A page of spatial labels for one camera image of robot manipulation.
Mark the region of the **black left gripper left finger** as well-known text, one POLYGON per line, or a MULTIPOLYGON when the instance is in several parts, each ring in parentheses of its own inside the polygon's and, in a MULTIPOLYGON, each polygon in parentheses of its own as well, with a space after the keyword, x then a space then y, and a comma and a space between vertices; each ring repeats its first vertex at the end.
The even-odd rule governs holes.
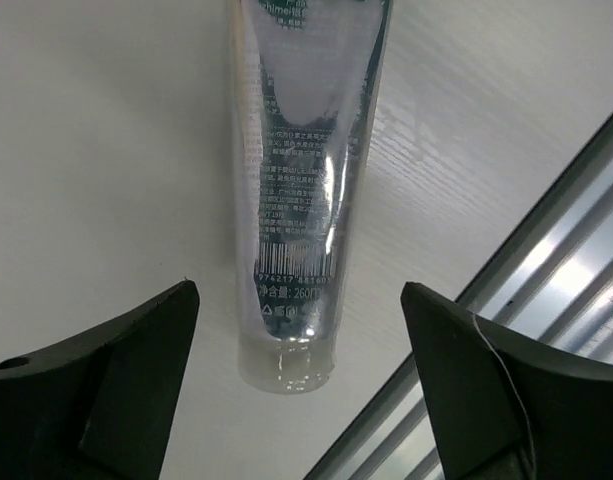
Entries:
POLYGON ((184 280, 0 363, 0 479, 157 479, 200 307, 184 280))

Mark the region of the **silver toothpaste tube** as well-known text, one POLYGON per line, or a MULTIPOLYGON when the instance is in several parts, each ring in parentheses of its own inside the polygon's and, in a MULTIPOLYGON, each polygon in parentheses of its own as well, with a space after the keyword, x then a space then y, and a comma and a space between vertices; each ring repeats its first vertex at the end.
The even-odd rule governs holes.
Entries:
POLYGON ((392 3, 229 8, 242 378, 320 388, 334 368, 392 3))

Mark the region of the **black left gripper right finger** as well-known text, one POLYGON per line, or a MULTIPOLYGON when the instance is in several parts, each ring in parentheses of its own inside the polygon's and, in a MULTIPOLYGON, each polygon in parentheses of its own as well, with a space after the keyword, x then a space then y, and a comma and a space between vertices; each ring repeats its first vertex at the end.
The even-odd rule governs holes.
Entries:
POLYGON ((410 282, 413 357, 447 479, 613 479, 613 365, 410 282))

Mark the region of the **aluminium mounting rail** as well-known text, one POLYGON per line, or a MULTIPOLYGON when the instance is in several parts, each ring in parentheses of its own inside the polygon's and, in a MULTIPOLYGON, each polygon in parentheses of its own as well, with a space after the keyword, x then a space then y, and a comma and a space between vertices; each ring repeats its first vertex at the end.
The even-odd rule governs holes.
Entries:
MULTIPOLYGON (((613 365, 613 113, 453 302, 613 365)), ((412 351, 309 477, 447 479, 412 351)))

